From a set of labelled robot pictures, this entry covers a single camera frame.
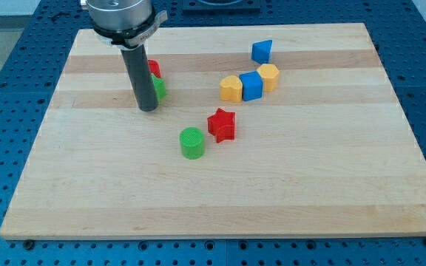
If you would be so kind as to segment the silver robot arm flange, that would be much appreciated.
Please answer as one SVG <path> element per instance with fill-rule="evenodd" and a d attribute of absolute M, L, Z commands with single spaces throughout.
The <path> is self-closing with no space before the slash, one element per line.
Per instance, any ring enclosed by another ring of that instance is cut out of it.
<path fill-rule="evenodd" d="M 98 38 L 122 50 L 144 45 L 168 20 L 167 12 L 157 11 L 151 0 L 80 0 L 80 5 Z"/>

